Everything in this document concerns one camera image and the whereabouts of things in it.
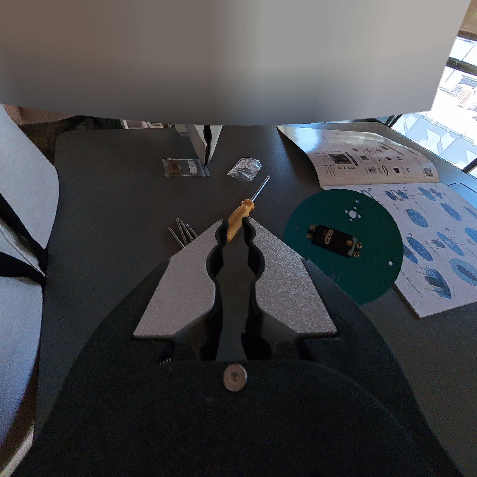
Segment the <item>teal round plate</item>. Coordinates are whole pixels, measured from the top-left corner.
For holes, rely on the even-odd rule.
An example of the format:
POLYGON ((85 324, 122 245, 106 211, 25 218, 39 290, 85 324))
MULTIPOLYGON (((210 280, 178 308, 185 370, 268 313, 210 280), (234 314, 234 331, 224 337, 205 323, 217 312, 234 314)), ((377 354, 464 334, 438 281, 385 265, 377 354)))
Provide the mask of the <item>teal round plate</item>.
POLYGON ((283 241, 312 262, 362 305, 383 295, 395 283, 403 262, 403 243, 395 220, 368 195, 331 189, 305 199, 291 214, 283 241), (313 245, 310 225, 325 225, 357 237, 360 256, 347 258, 313 245))

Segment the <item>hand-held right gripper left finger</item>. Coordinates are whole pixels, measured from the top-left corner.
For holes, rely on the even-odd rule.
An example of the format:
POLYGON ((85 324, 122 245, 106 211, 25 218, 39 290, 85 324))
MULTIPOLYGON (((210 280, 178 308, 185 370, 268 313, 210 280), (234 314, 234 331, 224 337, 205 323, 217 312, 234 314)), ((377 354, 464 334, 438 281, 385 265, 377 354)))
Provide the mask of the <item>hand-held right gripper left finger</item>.
POLYGON ((217 275, 228 228, 227 220, 213 223, 170 258, 134 338, 188 345, 200 360, 216 360, 223 325, 217 275))

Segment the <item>clear bag of brass standoffs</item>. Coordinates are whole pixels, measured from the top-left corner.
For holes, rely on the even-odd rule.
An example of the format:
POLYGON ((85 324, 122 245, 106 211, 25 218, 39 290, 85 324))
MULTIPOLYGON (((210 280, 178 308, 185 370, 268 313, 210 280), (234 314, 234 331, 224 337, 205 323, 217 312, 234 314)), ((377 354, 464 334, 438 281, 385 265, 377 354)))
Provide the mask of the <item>clear bag of brass standoffs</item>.
POLYGON ((163 158, 165 177, 209 177, 207 166, 196 159, 163 158))

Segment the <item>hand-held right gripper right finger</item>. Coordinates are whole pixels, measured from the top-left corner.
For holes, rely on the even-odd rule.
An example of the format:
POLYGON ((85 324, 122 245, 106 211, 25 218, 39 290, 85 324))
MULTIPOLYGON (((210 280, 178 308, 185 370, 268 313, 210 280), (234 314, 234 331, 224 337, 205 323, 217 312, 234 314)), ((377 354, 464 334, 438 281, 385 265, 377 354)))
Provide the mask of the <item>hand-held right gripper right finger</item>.
POLYGON ((283 345, 338 337, 302 257, 253 218, 243 228, 254 273, 241 336, 247 359, 269 360, 283 345))

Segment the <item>person's white shirt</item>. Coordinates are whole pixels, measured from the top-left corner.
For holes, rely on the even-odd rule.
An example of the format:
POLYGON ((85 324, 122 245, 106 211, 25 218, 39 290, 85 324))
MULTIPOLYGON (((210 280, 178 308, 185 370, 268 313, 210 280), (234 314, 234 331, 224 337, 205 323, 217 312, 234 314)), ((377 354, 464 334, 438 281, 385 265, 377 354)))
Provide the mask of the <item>person's white shirt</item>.
POLYGON ((58 205, 53 165, 1 105, 1 476, 33 441, 47 244, 58 205))

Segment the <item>dark grey desk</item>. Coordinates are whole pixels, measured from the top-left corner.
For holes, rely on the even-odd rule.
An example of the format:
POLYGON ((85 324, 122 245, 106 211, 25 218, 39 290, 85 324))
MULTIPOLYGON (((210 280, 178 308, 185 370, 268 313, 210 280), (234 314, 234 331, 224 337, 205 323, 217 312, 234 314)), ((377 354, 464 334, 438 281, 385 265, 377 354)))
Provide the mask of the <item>dark grey desk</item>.
MULTIPOLYGON (((252 217, 282 238, 315 169, 274 126, 224 127, 210 177, 164 176, 162 158, 192 147, 172 129, 75 131, 58 137, 59 202, 49 241, 35 435, 80 350, 102 320, 178 251, 167 228, 196 232, 227 218, 267 175, 252 217), (227 173, 260 161, 253 181, 227 173)), ((466 476, 476 476, 476 303, 418 319, 395 288, 363 306, 397 356, 430 427, 466 476)))

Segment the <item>clear bag of long screws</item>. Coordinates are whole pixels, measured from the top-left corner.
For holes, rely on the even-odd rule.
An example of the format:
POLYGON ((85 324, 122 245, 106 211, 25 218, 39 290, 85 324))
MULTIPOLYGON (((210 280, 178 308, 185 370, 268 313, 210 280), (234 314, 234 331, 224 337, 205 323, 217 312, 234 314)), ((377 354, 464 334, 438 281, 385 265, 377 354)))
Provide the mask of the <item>clear bag of long screws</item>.
POLYGON ((241 158, 227 173, 240 182, 253 181, 261 169, 261 163, 254 158, 241 158))

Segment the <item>open instruction booklet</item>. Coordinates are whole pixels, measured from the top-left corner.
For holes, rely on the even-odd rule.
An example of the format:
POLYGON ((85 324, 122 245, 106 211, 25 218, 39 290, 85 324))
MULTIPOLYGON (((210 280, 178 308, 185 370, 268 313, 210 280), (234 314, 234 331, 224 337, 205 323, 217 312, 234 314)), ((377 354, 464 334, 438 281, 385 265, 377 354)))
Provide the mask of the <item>open instruction booklet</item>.
POLYGON ((476 302, 476 200, 441 183, 428 158, 375 133, 278 129, 307 153, 323 189, 359 192, 390 213, 403 241, 396 285, 419 317, 476 302))

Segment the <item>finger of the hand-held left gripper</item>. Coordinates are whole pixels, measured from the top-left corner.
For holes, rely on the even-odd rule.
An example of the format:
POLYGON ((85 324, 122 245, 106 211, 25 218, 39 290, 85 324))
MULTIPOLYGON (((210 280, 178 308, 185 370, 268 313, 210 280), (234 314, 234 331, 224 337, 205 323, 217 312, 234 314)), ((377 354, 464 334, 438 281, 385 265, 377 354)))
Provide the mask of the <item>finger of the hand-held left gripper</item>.
POLYGON ((188 137, 200 162, 206 164, 207 141, 204 137, 204 125, 188 124, 188 137))
POLYGON ((210 163, 222 128, 222 125, 206 126, 206 164, 210 163))

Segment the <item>black servo motor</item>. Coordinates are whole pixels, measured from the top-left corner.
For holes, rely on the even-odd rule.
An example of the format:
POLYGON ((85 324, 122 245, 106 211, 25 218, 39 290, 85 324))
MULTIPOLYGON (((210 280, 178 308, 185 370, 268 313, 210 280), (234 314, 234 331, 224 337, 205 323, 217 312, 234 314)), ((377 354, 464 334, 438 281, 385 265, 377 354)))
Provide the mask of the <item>black servo motor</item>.
POLYGON ((325 225, 310 225, 306 238, 313 245, 343 257, 359 257, 362 243, 357 237, 325 225))

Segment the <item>yellow-handled screwdriver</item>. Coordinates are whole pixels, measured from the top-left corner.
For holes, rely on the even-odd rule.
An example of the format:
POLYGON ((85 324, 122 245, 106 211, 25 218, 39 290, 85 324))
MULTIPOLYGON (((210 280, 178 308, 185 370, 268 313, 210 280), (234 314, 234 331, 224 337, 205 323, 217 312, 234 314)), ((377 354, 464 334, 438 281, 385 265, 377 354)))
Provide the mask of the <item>yellow-handled screwdriver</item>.
POLYGON ((248 217, 251 211, 254 210, 254 202, 262 189, 265 187, 267 182, 270 179, 270 175, 268 175, 263 183, 260 185, 259 189, 255 192, 255 194, 250 199, 245 199, 242 201, 241 205, 235 209, 235 211, 230 215, 228 218, 228 232, 227 232, 227 243, 233 240, 236 233, 242 227, 243 219, 248 217))

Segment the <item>large window wall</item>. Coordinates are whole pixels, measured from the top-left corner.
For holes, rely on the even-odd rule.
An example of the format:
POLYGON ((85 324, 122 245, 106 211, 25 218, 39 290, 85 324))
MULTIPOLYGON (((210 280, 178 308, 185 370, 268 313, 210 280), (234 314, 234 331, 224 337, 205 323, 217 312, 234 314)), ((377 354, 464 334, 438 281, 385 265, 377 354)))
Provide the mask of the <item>large window wall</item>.
POLYGON ((459 32, 429 111, 389 117, 390 128, 476 177, 477 37, 459 32))

